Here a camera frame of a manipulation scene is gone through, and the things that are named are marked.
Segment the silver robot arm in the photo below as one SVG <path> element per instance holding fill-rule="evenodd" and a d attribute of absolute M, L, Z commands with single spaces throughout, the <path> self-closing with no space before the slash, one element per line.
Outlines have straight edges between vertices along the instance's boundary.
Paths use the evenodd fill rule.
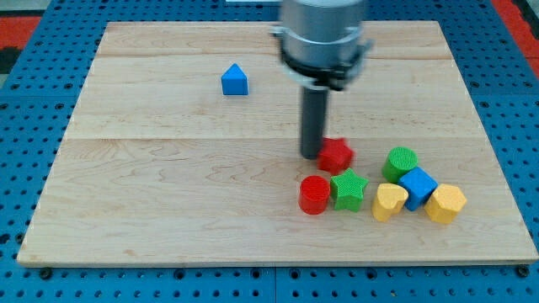
<path fill-rule="evenodd" d="M 342 91 L 360 74 L 366 0 L 283 0 L 272 29 L 285 73 L 304 88 Z"/>

